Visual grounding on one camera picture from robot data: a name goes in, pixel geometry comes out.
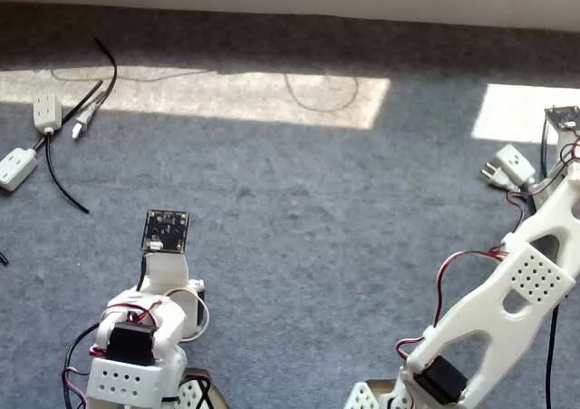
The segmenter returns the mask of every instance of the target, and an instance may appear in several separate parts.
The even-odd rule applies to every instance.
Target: power strip
[[[34,149],[15,148],[0,161],[0,187],[14,191],[38,164]]]

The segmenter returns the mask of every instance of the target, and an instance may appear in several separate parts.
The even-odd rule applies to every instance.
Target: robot
[[[77,394],[85,409],[228,409],[208,372],[187,368],[181,343],[201,336],[209,323],[201,279],[189,279],[184,255],[189,214],[148,212],[139,283],[113,298],[99,323],[77,338],[63,369],[64,402]],[[69,374],[76,345],[96,330],[86,394]]]
[[[344,409],[477,407],[529,349],[546,315],[572,289],[580,272],[580,219],[573,214],[580,200],[580,163],[575,162],[580,160],[580,110],[548,109],[548,122],[558,133],[560,159],[544,180],[535,181],[534,169],[511,145],[498,152],[496,165],[488,164],[482,171],[495,185],[511,190],[508,199],[533,198],[535,215],[508,233],[498,247],[478,252],[498,263],[483,284],[440,320],[439,309],[421,337],[397,345],[404,360],[396,380],[355,384]],[[533,246],[546,236],[559,242],[554,260]],[[514,291],[521,306],[507,310],[504,300]],[[487,345],[478,369],[466,377],[441,354],[474,334],[484,336]],[[406,354],[401,347],[409,343],[417,345]]]

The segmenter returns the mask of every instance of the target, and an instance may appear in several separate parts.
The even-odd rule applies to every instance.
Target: electrical outlet
[[[511,144],[507,144],[496,153],[493,164],[501,167],[518,187],[534,181],[536,169]]]
[[[36,167],[36,151],[16,148],[0,161],[0,187],[16,190]]]
[[[34,99],[34,127],[42,134],[54,132],[63,124],[63,107],[54,93]]]

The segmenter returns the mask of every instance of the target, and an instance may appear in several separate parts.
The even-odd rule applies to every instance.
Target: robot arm
[[[76,370],[68,366],[68,356],[63,371],[67,407],[72,390],[85,409],[227,409],[208,374],[186,368],[179,346],[201,336],[209,320],[203,280],[189,279],[188,223],[185,212],[149,211],[140,283],[113,298],[99,325],[83,333],[97,326],[86,396],[70,383],[68,373]]]
[[[572,289],[580,272],[580,220],[573,215],[580,200],[578,164],[560,164],[552,178],[531,190],[541,199],[540,209],[504,237],[505,257],[492,275],[436,326],[425,329],[390,391],[377,392],[370,383],[357,383],[344,409],[441,409],[450,405],[473,409],[481,403],[529,349],[543,319]],[[545,236],[558,240],[555,261],[532,246]],[[523,298],[523,306],[507,311],[504,300],[513,291]],[[465,377],[441,353],[474,334],[484,336],[487,346],[476,372]]]

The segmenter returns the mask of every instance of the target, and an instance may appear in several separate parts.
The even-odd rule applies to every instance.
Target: black cable
[[[145,259],[145,255],[141,257],[141,273],[139,274],[139,282],[137,282],[137,287],[135,288],[137,291],[141,291],[141,287],[143,286],[143,280],[145,280],[145,273],[147,272],[147,259]]]
[[[81,341],[83,341],[83,339],[97,327],[99,327],[99,323],[95,323],[88,329],[83,330],[81,334],[78,335],[74,340],[74,342],[69,346],[69,349],[66,352],[66,357],[64,358],[63,373],[66,373],[66,369],[69,366],[71,366],[71,358],[73,357],[73,352],[76,346],[78,346],[81,343]],[[64,380],[63,380],[63,398],[64,398],[64,406],[66,407],[66,409],[73,409],[73,404],[71,403],[71,392],[69,388],[66,386]]]
[[[10,264],[10,261],[8,261],[8,258],[6,257],[6,255],[2,252],[0,252],[0,262],[2,263],[2,265],[4,267],[8,267],[8,264]]]
[[[542,128],[542,141],[540,143],[540,172],[542,179],[547,178],[547,117],[544,119],[544,127]]]
[[[214,409],[214,405],[211,403],[211,399],[209,398],[209,388],[211,387],[211,382],[204,375],[187,375],[185,379],[183,379],[179,383],[179,387],[183,386],[187,382],[191,382],[194,380],[199,383],[199,387],[201,388],[201,398],[199,399],[195,409],[199,409],[201,405],[203,405],[203,402],[206,402],[208,404],[209,409]]]
[[[63,192],[63,195],[66,196],[68,198],[68,200],[74,206],[76,206],[78,209],[80,209],[85,214],[89,214],[90,211],[86,207],[84,207],[78,200],[76,200],[73,196],[71,196],[69,194],[69,192],[64,189],[61,182],[58,181],[58,178],[56,178],[56,173],[54,172],[54,167],[53,167],[53,161],[51,160],[51,135],[46,134],[46,136],[44,136],[44,138],[46,140],[46,145],[44,146],[44,149],[46,152],[46,164],[48,164],[48,171],[51,172],[51,176],[53,177],[54,183]]]
[[[67,112],[63,117],[63,126],[73,118],[73,116],[83,107],[85,103],[91,98],[91,96],[99,90],[99,87],[102,86],[102,80],[97,81],[97,83],[84,95],[79,103],[77,103],[69,112]],[[35,151],[38,151],[42,148],[45,144],[44,136],[33,146]]]
[[[544,119],[544,127],[542,129],[542,141],[540,144],[540,170],[542,179],[547,178],[546,153],[547,153],[547,118]],[[574,155],[575,146],[572,146],[572,153]],[[563,152],[560,151],[560,160],[566,166]],[[556,329],[558,323],[558,311],[560,306],[556,306],[552,311],[552,319],[550,322],[550,338],[547,345],[547,359],[546,359],[546,409],[552,409],[552,364],[554,361],[554,347],[556,345]]]
[[[554,346],[556,345],[556,327],[558,323],[558,311],[560,306],[552,311],[550,323],[550,340],[547,346],[546,360],[546,409],[552,409],[552,361],[554,360]]]
[[[111,62],[112,65],[112,78],[111,81],[109,82],[109,85],[107,86],[107,89],[105,90],[104,95],[101,97],[101,99],[97,101],[97,108],[94,112],[94,114],[96,114],[97,111],[101,108],[101,105],[103,105],[105,101],[107,101],[107,98],[111,94],[112,89],[115,87],[115,83],[117,82],[118,67],[117,62],[115,61],[115,57],[112,56],[111,51],[109,51],[109,49],[104,45],[104,43],[97,38],[94,39],[94,42],[97,44],[97,46],[99,46],[99,49],[101,49],[102,53],[105,54],[107,58],[109,58],[109,61]]]

